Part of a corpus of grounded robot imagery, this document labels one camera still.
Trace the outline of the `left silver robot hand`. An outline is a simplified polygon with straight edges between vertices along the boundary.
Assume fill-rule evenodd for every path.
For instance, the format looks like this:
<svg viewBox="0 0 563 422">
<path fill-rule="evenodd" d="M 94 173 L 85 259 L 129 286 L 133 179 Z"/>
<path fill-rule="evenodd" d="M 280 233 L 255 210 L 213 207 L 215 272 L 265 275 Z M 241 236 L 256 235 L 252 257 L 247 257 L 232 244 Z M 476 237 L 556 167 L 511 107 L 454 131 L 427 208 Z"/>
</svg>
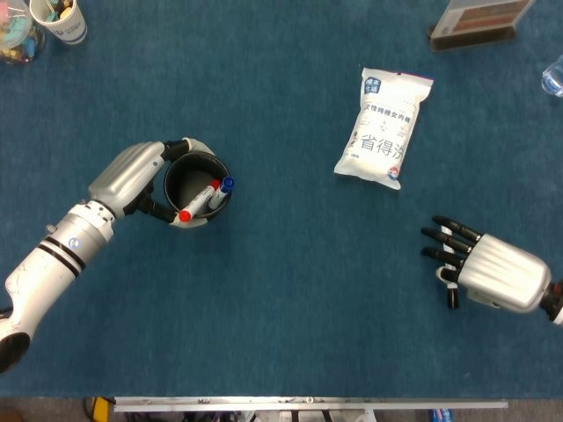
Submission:
<svg viewBox="0 0 563 422">
<path fill-rule="evenodd" d="M 170 204 L 166 206 L 151 198 L 153 179 L 165 164 L 171 166 L 176 159 L 195 151 L 215 155 L 204 143 L 187 137 L 134 144 L 124 149 L 91 183 L 90 198 L 117 219 L 140 210 L 171 225 L 178 214 Z"/>
</svg>

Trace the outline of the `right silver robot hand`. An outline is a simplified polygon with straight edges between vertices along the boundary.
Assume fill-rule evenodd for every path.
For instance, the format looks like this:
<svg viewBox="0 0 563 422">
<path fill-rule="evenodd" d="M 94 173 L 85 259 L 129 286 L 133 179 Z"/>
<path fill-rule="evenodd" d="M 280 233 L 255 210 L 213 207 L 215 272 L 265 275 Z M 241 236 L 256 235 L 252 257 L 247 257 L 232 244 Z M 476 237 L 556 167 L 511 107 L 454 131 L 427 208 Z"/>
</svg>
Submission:
<svg viewBox="0 0 563 422">
<path fill-rule="evenodd" d="M 472 300 L 492 308 L 515 313 L 539 308 L 552 283 L 552 272 L 542 259 L 449 217 L 435 215 L 432 221 L 435 228 L 424 227 L 420 232 L 441 246 L 426 246 L 421 254 L 440 263 L 435 271 L 440 282 L 445 284 L 441 280 L 445 276 L 447 281 L 457 283 L 458 291 L 462 287 Z M 443 234 L 441 226 L 451 229 L 452 235 Z M 444 251 L 442 243 L 455 253 Z M 455 271 L 443 269 L 446 263 L 455 266 Z"/>
</svg>

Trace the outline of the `black cap whiteboard marker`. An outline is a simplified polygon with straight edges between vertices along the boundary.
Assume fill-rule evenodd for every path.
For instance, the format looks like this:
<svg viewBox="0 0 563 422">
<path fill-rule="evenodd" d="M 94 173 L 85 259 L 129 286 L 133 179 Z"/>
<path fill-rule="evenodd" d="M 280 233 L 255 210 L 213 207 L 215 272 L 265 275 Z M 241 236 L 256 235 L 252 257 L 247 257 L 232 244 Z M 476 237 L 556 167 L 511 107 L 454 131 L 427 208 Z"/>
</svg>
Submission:
<svg viewBox="0 0 563 422">
<path fill-rule="evenodd" d="M 445 235 L 452 235 L 451 229 L 448 229 L 445 226 L 441 226 L 441 232 Z M 453 248 L 448 246 L 447 244 L 442 243 L 442 249 L 448 253 L 455 253 Z M 450 271 L 455 271 L 455 266 L 451 264 L 444 264 L 443 269 L 447 269 Z M 448 307 L 449 309 L 458 309 L 459 308 L 459 300 L 458 300 L 458 287 L 457 283 L 452 281 L 447 281 L 445 276 L 441 276 L 441 280 L 446 284 L 447 293 L 448 293 Z"/>
</svg>

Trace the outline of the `black mesh pen holder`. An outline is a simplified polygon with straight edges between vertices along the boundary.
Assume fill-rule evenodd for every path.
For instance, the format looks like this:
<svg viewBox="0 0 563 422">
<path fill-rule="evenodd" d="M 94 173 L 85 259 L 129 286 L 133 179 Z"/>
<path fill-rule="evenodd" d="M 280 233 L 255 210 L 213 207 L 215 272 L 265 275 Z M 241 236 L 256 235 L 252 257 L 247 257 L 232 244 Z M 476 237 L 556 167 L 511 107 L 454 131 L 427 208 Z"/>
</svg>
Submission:
<svg viewBox="0 0 563 422">
<path fill-rule="evenodd" d="M 165 197 L 172 209 L 178 213 L 213 179 L 221 182 L 225 177 L 231 177 L 231 174 L 225 164 L 215 155 L 201 151 L 189 152 L 176 159 L 167 170 L 164 181 Z M 224 209 L 230 197 L 231 194 L 216 210 L 210 210 L 207 204 L 188 223 L 179 222 L 178 216 L 176 216 L 171 225 L 182 229 L 192 229 L 204 225 Z"/>
</svg>

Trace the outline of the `red cap whiteboard marker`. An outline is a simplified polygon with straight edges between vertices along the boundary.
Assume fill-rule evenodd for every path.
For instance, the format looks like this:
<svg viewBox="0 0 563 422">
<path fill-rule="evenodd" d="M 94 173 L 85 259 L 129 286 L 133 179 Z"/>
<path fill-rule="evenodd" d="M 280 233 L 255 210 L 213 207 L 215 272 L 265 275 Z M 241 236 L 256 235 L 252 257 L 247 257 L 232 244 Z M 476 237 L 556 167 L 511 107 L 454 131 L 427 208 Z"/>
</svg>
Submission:
<svg viewBox="0 0 563 422">
<path fill-rule="evenodd" d="M 213 179 L 203 190 L 201 190 L 186 206 L 178 212 L 178 221 L 188 223 L 207 206 L 208 202 L 215 194 L 216 189 L 221 185 L 218 179 Z"/>
</svg>

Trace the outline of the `blue cap whiteboard marker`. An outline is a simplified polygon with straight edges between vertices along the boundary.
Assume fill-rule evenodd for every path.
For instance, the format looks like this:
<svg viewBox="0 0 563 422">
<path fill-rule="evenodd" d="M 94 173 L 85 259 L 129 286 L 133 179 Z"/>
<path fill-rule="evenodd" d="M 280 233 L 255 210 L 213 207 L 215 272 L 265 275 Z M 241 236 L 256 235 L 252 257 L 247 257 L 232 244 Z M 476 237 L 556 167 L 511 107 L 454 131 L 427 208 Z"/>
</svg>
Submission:
<svg viewBox="0 0 563 422">
<path fill-rule="evenodd" d="M 211 196 L 208 202 L 208 208 L 210 210 L 218 209 L 223 204 L 225 199 L 231 194 L 234 185 L 234 178 L 225 177 Z"/>
</svg>

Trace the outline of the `white printed plastic bag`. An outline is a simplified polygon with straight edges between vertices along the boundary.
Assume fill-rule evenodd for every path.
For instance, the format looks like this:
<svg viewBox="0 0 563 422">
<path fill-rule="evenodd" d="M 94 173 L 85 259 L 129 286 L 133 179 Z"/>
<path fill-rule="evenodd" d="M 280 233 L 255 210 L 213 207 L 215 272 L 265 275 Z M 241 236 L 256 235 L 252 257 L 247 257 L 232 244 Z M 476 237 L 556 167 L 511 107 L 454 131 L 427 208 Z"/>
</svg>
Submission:
<svg viewBox="0 0 563 422">
<path fill-rule="evenodd" d="M 420 104 L 433 84 L 423 76 L 363 69 L 360 110 L 333 172 L 400 190 L 399 174 Z"/>
</svg>

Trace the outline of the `white paper cup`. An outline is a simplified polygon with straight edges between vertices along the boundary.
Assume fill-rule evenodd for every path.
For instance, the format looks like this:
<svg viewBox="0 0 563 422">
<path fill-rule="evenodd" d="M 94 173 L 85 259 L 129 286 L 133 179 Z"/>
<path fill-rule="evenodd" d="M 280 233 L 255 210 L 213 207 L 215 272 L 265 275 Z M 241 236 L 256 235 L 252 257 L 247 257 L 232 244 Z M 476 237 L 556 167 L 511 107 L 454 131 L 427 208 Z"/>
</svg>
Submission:
<svg viewBox="0 0 563 422">
<path fill-rule="evenodd" d="M 34 20 L 67 45 L 81 43 L 87 24 L 77 0 L 29 0 Z"/>
</svg>

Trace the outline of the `clear jar of clips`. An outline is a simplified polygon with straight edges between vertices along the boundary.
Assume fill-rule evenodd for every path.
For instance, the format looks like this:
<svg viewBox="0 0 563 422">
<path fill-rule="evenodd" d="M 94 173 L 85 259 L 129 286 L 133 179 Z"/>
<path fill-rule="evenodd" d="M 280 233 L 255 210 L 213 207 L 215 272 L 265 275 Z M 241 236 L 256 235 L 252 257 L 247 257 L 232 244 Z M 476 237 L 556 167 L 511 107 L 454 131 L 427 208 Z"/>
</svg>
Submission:
<svg viewBox="0 0 563 422">
<path fill-rule="evenodd" d="M 0 61 L 32 62 L 45 43 L 44 30 L 33 19 L 26 0 L 0 0 Z"/>
</svg>

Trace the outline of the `blue felt table cloth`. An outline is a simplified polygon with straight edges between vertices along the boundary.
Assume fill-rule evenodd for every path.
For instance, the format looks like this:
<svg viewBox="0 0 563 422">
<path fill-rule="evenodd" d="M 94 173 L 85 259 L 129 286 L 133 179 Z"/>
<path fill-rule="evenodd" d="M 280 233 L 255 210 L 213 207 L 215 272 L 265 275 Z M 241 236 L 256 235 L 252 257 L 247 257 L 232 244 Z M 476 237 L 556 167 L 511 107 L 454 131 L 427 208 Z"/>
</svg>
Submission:
<svg viewBox="0 0 563 422">
<path fill-rule="evenodd" d="M 125 148 L 189 136 L 229 167 L 198 229 L 135 213 L 42 320 L 0 395 L 563 397 L 563 328 L 447 306 L 434 215 L 563 279 L 563 0 L 508 43 L 435 53 L 448 0 L 78 0 L 83 43 L 0 62 L 5 278 Z M 401 189 L 333 172 L 362 70 L 432 78 Z"/>
</svg>

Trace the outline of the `clear plastic water bottle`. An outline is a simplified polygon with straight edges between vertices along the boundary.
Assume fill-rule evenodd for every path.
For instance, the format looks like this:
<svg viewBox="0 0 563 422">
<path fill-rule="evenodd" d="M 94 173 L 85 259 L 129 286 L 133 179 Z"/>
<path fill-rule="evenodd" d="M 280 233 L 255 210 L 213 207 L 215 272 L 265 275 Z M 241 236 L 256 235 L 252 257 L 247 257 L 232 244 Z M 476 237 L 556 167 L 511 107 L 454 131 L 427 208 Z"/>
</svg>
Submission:
<svg viewBox="0 0 563 422">
<path fill-rule="evenodd" d="M 563 55 L 543 71 L 541 84 L 547 94 L 563 98 Z"/>
</svg>

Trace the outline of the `yellow object under table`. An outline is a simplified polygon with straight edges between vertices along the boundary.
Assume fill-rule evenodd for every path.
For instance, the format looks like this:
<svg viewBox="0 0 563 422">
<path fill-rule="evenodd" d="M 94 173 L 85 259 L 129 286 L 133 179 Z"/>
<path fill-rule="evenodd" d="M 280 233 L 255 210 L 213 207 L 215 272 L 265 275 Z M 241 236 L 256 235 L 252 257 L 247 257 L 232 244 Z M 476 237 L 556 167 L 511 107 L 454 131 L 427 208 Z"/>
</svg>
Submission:
<svg viewBox="0 0 563 422">
<path fill-rule="evenodd" d="M 109 422 L 110 410 L 114 405 L 114 400 L 108 397 L 94 397 L 91 405 L 85 410 L 91 422 Z"/>
</svg>

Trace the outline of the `aluminium table edge rail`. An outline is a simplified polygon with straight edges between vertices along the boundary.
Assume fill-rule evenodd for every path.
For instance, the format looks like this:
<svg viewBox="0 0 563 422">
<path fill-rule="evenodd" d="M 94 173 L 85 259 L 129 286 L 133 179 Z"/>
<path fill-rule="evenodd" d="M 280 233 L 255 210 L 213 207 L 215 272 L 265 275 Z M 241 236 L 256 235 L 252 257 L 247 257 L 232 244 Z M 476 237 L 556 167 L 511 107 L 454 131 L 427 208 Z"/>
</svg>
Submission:
<svg viewBox="0 0 563 422">
<path fill-rule="evenodd" d="M 506 409 L 506 400 L 374 397 L 116 397 L 116 411 L 322 411 Z"/>
</svg>

